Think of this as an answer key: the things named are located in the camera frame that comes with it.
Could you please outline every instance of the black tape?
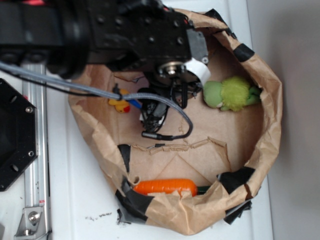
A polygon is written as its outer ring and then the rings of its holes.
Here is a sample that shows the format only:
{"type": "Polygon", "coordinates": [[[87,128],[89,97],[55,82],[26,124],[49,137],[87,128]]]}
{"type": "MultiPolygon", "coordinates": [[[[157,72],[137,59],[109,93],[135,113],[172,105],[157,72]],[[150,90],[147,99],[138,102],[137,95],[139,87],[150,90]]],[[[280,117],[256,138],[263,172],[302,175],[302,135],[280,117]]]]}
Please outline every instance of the black tape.
{"type": "Polygon", "coordinates": [[[255,55],[255,52],[242,43],[233,50],[233,54],[240,63],[243,63],[255,55]]]}
{"type": "Polygon", "coordinates": [[[225,172],[219,174],[217,178],[220,183],[222,183],[226,191],[231,194],[238,187],[245,184],[254,172],[255,170],[253,168],[244,166],[235,172],[225,172]]]}
{"type": "Polygon", "coordinates": [[[236,220],[236,218],[240,218],[241,217],[243,211],[250,210],[251,207],[252,207],[252,202],[248,201],[243,206],[241,206],[239,208],[238,207],[239,206],[236,206],[234,208],[231,208],[231,209],[225,211],[227,216],[223,220],[227,224],[231,225],[236,220]]]}
{"type": "Polygon", "coordinates": [[[144,224],[148,219],[145,213],[154,197],[142,195],[132,190],[126,178],[124,178],[121,188],[125,196],[122,196],[119,190],[115,193],[122,213],[119,216],[120,221],[144,224]]]}
{"type": "MultiPolygon", "coordinates": [[[[223,22],[225,25],[228,25],[223,18],[221,17],[221,15],[215,10],[215,9],[211,9],[210,11],[206,12],[204,15],[210,17],[210,18],[214,18],[219,20],[220,22],[223,22]]],[[[235,35],[234,32],[232,32],[232,30],[230,29],[230,27],[228,27],[227,29],[225,29],[225,32],[229,35],[232,36],[234,39],[237,39],[237,36],[235,35]]]]}
{"type": "Polygon", "coordinates": [[[130,153],[131,153],[131,146],[127,144],[118,145],[118,149],[122,155],[126,172],[130,171],[130,153]]]}
{"type": "MultiPolygon", "coordinates": [[[[255,169],[244,166],[235,172],[222,173],[218,175],[217,178],[222,183],[226,191],[231,194],[238,187],[246,184],[254,172],[255,169]]],[[[226,217],[223,220],[231,225],[237,217],[241,216],[244,210],[251,209],[251,205],[251,201],[248,201],[226,210],[226,217]]]]}

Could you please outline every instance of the brown paper bag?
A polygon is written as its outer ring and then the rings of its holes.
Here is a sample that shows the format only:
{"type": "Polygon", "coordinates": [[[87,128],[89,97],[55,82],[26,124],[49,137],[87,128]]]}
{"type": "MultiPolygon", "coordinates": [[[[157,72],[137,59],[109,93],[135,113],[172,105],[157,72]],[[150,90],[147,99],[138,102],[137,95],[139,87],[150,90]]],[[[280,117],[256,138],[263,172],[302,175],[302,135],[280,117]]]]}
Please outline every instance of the brown paper bag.
{"type": "MultiPolygon", "coordinates": [[[[185,109],[194,124],[192,134],[166,142],[141,137],[138,109],[118,113],[101,97],[70,96],[69,103],[85,141],[119,199],[125,220],[192,235],[258,193],[279,151],[282,84],[223,21],[179,11],[192,19],[207,39],[210,81],[242,76],[262,89],[261,104],[239,112],[221,112],[208,107],[199,94],[189,99],[185,109]],[[187,178],[197,186],[211,187],[206,194],[194,197],[189,192],[183,192],[182,197],[177,192],[143,196],[132,190],[138,181],[170,178],[187,178]]],[[[131,93],[148,86],[141,73],[115,74],[101,65],[87,66],[76,81],[106,91],[118,83],[131,93]]],[[[163,135],[188,130],[187,123],[171,109],[166,122],[160,130],[163,135]]]]}

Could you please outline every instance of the orange carrot toy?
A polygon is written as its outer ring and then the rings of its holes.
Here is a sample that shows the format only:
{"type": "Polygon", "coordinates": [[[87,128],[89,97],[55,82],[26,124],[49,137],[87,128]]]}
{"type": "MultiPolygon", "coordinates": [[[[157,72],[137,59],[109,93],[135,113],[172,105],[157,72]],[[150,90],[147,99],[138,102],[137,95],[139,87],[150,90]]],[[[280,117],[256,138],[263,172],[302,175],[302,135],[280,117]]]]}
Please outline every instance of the orange carrot toy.
{"type": "Polygon", "coordinates": [[[143,195],[150,193],[171,194],[174,191],[178,191],[181,195],[182,191],[190,191],[194,197],[197,194],[204,194],[208,188],[208,186],[197,187],[192,180],[182,178],[141,181],[133,188],[133,190],[143,195]]]}

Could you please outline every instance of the stuffed toy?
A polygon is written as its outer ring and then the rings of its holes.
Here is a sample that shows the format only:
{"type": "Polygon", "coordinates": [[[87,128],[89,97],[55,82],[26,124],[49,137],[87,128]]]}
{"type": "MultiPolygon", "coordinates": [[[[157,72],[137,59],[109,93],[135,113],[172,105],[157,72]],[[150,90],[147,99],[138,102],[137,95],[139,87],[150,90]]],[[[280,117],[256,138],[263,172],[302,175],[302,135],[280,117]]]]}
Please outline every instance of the stuffed toy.
{"type": "Polygon", "coordinates": [[[203,87],[203,98],[211,108],[221,111],[240,111],[244,106],[261,102],[261,90],[250,86],[249,82],[240,76],[233,76],[218,81],[207,81],[203,87]]]}

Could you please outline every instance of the bolt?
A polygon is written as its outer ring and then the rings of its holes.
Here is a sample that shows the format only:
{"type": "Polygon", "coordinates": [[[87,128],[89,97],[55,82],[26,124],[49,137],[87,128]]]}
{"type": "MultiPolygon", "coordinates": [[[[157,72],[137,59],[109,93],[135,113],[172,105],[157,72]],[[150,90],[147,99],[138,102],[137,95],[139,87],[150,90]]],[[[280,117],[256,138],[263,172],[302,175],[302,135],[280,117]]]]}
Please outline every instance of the bolt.
{"type": "Polygon", "coordinates": [[[175,26],[176,28],[180,27],[180,23],[177,20],[173,21],[173,26],[175,26]]]}
{"type": "Polygon", "coordinates": [[[155,38],[153,36],[149,37],[149,43],[153,44],[155,42],[155,38]]]}
{"type": "Polygon", "coordinates": [[[102,16],[102,15],[98,15],[98,16],[96,16],[96,21],[97,21],[99,24],[104,24],[104,23],[105,23],[105,17],[102,16]]]}
{"type": "Polygon", "coordinates": [[[36,211],[30,212],[29,214],[29,221],[30,222],[35,222],[36,220],[38,220],[40,218],[40,214],[37,213],[36,211]]]}
{"type": "Polygon", "coordinates": [[[115,23],[116,23],[118,26],[121,26],[121,25],[124,23],[124,21],[123,21],[120,17],[116,17],[116,18],[115,18],[115,23]]]}
{"type": "Polygon", "coordinates": [[[25,109],[25,111],[26,111],[28,114],[31,114],[31,113],[34,111],[34,109],[33,109],[32,107],[28,106],[28,107],[25,109]]]}
{"type": "Polygon", "coordinates": [[[193,27],[193,26],[194,26],[194,22],[193,22],[192,20],[189,20],[188,23],[189,23],[189,26],[190,26],[190,27],[193,27]]]}
{"type": "Polygon", "coordinates": [[[145,19],[144,19],[144,22],[146,23],[146,24],[151,24],[151,18],[150,17],[146,17],[145,19]]]}
{"type": "Polygon", "coordinates": [[[169,74],[169,75],[175,75],[175,74],[176,74],[176,71],[173,70],[173,69],[172,69],[172,70],[169,70],[169,71],[168,71],[168,74],[169,74]]]}
{"type": "Polygon", "coordinates": [[[23,230],[23,235],[24,235],[24,236],[29,236],[29,235],[31,235],[31,230],[30,230],[30,229],[25,229],[25,230],[23,230]]]}
{"type": "Polygon", "coordinates": [[[186,70],[186,66],[185,65],[181,65],[180,66],[180,71],[181,71],[182,74],[185,72],[185,70],[186,70]]]}
{"type": "Polygon", "coordinates": [[[209,63],[209,59],[207,56],[204,56],[201,60],[204,64],[208,64],[209,63]]]}
{"type": "Polygon", "coordinates": [[[177,42],[179,45],[182,45],[182,44],[184,44],[184,39],[183,39],[182,37],[178,37],[178,38],[176,39],[176,42],[177,42]]]}

